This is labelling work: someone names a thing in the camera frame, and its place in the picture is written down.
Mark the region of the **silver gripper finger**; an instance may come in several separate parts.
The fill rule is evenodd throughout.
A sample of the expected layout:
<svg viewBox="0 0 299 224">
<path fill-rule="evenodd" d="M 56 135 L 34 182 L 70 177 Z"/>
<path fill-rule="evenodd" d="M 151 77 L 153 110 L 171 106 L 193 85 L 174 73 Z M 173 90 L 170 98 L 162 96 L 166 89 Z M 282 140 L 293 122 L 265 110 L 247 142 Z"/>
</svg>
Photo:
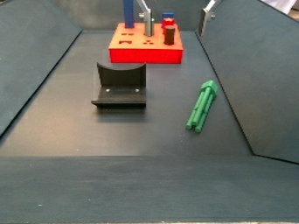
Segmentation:
<svg viewBox="0 0 299 224">
<path fill-rule="evenodd" d="M 214 16 L 213 8 L 219 0 L 210 0 L 207 6 L 201 10 L 199 35 L 205 35 L 207 23 Z"/>
<path fill-rule="evenodd" d="M 139 7 L 143 11 L 143 13 L 139 15 L 139 17 L 146 21 L 150 21 L 151 18 L 153 18 L 153 11 L 151 9 L 147 7 L 147 4 L 146 4 L 146 0 L 137 0 L 138 4 L 139 4 Z"/>
</svg>

